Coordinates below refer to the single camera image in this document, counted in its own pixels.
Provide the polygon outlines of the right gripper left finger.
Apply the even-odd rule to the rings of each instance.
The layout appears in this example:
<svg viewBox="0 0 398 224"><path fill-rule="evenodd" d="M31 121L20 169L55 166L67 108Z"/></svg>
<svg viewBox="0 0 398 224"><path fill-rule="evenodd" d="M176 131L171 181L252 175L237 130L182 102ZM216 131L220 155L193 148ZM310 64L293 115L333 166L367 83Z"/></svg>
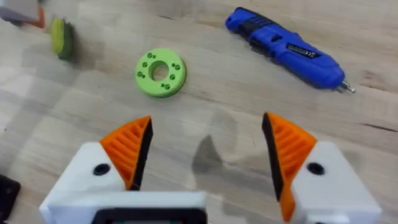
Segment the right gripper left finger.
<svg viewBox="0 0 398 224"><path fill-rule="evenodd" d="M144 116L82 144L39 207L45 222L91 223L98 210L132 204L152 137Z"/></svg>

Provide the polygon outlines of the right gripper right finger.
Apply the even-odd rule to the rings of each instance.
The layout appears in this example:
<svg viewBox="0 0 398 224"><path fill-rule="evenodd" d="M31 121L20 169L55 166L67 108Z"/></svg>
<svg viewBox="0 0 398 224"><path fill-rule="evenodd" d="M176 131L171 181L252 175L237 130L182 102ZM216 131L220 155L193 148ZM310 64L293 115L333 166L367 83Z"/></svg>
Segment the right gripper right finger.
<svg viewBox="0 0 398 224"><path fill-rule="evenodd" d="M269 112L263 115L262 132L285 223L377 222L381 207L334 143Z"/></svg>

